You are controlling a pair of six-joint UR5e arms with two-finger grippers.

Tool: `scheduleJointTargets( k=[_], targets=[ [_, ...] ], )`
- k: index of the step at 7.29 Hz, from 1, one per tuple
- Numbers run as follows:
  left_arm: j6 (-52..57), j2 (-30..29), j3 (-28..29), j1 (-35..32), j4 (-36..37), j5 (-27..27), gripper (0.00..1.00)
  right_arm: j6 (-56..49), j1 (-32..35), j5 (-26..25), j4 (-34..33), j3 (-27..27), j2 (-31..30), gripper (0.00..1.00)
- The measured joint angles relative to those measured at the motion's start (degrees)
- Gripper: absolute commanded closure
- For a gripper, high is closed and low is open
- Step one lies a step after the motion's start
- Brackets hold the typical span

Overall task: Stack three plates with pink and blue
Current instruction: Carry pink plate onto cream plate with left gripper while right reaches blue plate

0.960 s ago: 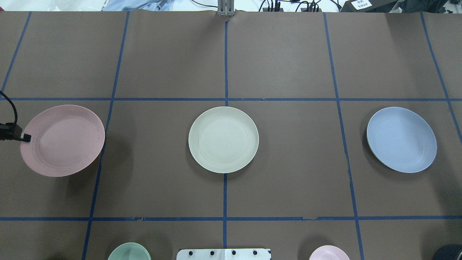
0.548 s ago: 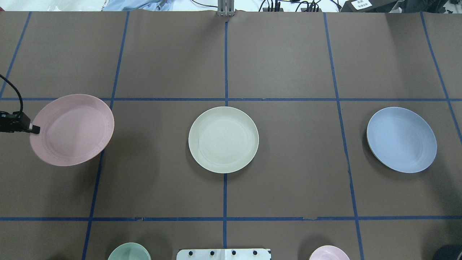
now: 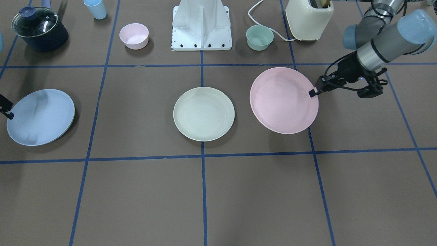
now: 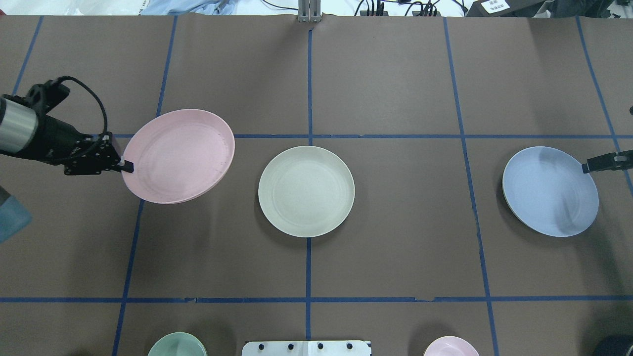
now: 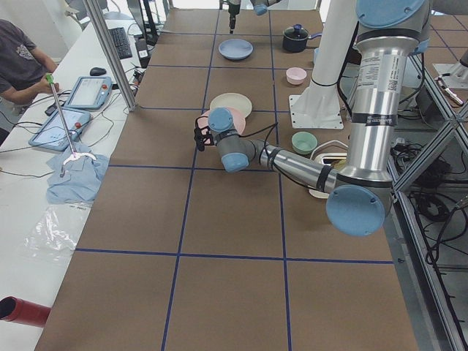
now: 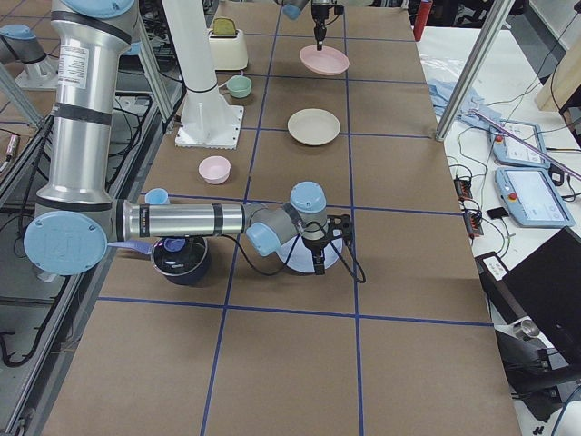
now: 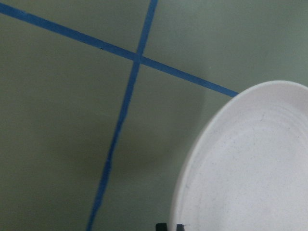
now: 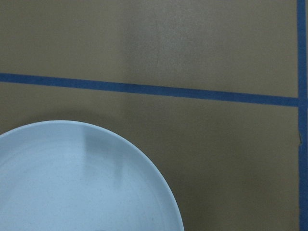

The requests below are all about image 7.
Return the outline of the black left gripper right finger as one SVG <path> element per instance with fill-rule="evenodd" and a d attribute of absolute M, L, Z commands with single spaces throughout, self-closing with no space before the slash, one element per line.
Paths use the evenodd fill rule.
<path fill-rule="evenodd" d="M 177 224 L 176 231 L 184 231 L 184 225 L 183 224 Z"/>

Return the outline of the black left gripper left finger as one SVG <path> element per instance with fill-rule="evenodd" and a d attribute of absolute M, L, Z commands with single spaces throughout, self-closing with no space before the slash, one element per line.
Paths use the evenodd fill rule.
<path fill-rule="evenodd" d="M 167 224 L 166 223 L 157 223 L 155 225 L 156 231 L 167 231 Z"/>

